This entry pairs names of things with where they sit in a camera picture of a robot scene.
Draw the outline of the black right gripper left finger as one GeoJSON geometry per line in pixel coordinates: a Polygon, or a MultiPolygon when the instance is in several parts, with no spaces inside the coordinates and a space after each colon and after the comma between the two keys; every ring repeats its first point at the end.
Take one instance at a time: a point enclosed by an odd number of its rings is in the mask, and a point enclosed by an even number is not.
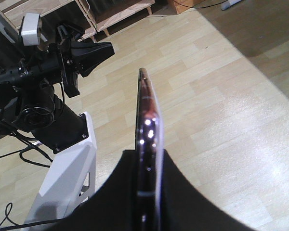
{"type": "Polygon", "coordinates": [[[49,231],[133,231],[132,193],[136,151],[124,150],[115,169],[84,205],[49,231]]]}

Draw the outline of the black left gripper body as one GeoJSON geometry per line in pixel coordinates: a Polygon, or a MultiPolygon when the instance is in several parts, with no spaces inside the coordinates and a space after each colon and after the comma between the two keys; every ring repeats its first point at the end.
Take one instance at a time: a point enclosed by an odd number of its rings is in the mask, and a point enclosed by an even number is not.
{"type": "Polygon", "coordinates": [[[69,98],[80,95],[78,71],[71,54],[71,45],[80,38],[82,28],[75,24],[58,24],[55,29],[55,42],[44,45],[39,54],[41,71],[40,87],[50,87],[63,83],[63,91],[69,98]]]}

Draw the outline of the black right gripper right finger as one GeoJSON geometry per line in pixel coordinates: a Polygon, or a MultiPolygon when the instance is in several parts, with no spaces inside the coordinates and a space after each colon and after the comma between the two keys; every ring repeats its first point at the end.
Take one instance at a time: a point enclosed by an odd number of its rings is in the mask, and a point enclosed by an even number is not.
{"type": "Polygon", "coordinates": [[[203,196],[164,150],[162,177],[163,231],[251,231],[203,196]]]}

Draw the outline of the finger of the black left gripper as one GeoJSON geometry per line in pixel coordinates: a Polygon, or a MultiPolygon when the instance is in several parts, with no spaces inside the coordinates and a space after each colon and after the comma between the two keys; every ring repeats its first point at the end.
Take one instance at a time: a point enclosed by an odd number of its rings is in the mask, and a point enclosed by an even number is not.
{"type": "Polygon", "coordinates": [[[114,54],[111,42],[71,42],[72,60],[82,77],[87,77],[94,68],[114,54]]]}

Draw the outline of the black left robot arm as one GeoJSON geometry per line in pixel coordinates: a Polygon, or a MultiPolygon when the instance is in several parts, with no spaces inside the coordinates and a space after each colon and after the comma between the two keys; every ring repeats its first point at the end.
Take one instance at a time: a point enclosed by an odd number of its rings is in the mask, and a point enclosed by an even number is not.
{"type": "Polygon", "coordinates": [[[110,42],[80,40],[80,28],[68,23],[57,27],[47,50],[21,47],[21,57],[0,63],[0,139],[28,142],[20,132],[31,133],[54,153],[86,139],[87,118],[73,112],[54,85],[64,96],[78,96],[78,76],[87,77],[114,53],[110,42]]]}

